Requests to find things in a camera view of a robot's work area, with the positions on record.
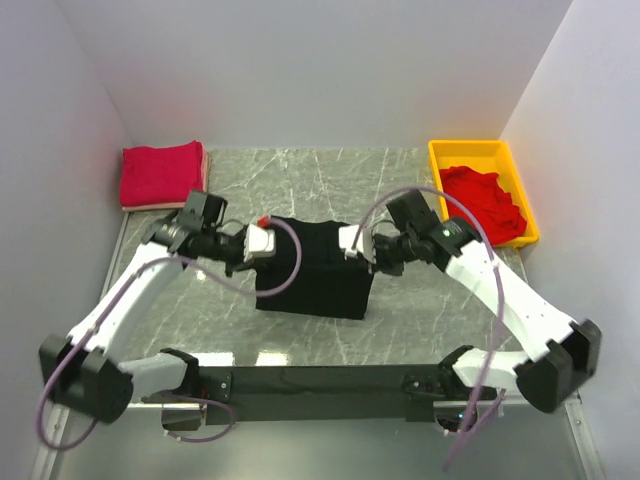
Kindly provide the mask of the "black t shirt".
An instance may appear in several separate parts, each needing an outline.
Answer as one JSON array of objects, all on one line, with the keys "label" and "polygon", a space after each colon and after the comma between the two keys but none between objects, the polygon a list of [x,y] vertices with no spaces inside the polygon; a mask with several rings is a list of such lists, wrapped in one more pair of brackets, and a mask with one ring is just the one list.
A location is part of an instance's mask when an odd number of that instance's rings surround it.
[{"label": "black t shirt", "polygon": [[366,264],[347,260],[339,248],[344,222],[304,222],[285,218],[298,236],[302,260],[298,275],[283,292],[258,298],[263,311],[304,314],[338,319],[364,318],[373,275]]}]

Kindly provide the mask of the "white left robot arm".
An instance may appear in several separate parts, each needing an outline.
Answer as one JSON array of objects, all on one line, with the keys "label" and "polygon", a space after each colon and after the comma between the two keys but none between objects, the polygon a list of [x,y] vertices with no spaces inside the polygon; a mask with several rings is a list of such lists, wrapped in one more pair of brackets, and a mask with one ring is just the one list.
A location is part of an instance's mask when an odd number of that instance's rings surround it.
[{"label": "white left robot arm", "polygon": [[175,348],[141,360],[123,355],[131,334],[162,291],[199,259],[220,262],[227,275],[255,260],[263,230],[223,229],[225,199],[202,191],[154,221],[122,275],[68,334],[51,335],[38,355],[42,402],[65,406],[94,423],[111,424],[128,405],[167,392],[186,402],[203,392],[198,360]]}]

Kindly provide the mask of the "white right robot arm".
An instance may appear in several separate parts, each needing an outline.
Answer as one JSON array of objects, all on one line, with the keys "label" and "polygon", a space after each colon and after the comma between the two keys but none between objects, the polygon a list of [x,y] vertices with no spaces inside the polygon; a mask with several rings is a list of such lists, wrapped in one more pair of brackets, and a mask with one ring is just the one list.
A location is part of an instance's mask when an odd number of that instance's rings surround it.
[{"label": "white right robot arm", "polygon": [[386,208],[397,235],[359,227],[357,252],[375,271],[401,275],[421,261],[464,286],[518,341],[516,352],[465,348],[443,363],[439,387],[460,399],[471,389],[518,391],[544,413],[554,412],[596,373],[602,333],[554,307],[515,274],[472,222],[438,218],[418,190],[400,192]]}]

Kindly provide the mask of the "red t shirt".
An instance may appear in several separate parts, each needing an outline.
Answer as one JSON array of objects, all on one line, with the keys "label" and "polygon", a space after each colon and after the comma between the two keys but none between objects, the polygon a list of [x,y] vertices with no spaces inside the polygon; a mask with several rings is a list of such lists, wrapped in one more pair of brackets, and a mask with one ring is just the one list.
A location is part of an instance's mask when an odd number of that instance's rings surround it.
[{"label": "red t shirt", "polygon": [[478,220],[493,246],[522,236],[527,222],[496,172],[480,173],[467,166],[440,171],[443,191],[462,203]]}]

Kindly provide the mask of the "yellow plastic bin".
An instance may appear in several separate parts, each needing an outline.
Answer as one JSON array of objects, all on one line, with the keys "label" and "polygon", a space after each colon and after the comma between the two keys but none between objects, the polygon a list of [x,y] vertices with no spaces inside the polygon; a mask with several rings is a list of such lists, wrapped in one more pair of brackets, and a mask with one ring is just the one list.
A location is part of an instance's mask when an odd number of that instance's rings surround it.
[{"label": "yellow plastic bin", "polygon": [[[519,207],[527,222],[527,228],[522,236],[497,246],[522,248],[539,240],[539,232],[532,210],[511,152],[505,142],[500,140],[432,140],[428,144],[428,150],[434,185],[442,191],[440,171],[444,169],[467,166],[480,173],[496,172],[499,174],[499,186],[511,194],[514,204]],[[446,198],[441,198],[439,202],[444,219],[450,217],[466,219],[468,217],[459,208],[463,204],[449,194]]]}]

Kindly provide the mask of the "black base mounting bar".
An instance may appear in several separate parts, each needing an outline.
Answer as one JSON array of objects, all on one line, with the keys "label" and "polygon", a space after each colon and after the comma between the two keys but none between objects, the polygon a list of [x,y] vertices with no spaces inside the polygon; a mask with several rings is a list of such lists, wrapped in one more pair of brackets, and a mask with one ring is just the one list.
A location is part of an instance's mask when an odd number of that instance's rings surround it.
[{"label": "black base mounting bar", "polygon": [[466,403],[472,391],[439,365],[204,367],[200,382],[196,396],[230,406],[239,422],[433,422],[436,402]]}]

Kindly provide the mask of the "aluminium frame rail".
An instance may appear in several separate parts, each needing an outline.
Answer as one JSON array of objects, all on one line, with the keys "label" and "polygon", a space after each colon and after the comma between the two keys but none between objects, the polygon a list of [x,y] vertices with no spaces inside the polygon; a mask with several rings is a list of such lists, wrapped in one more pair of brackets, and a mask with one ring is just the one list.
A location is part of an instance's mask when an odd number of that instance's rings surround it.
[{"label": "aluminium frame rail", "polygon": [[509,398],[458,453],[432,424],[399,419],[245,422],[204,427],[202,444],[166,436],[156,405],[91,427],[57,407],[46,428],[69,451],[42,448],[35,479],[601,479],[580,404],[544,415]]}]

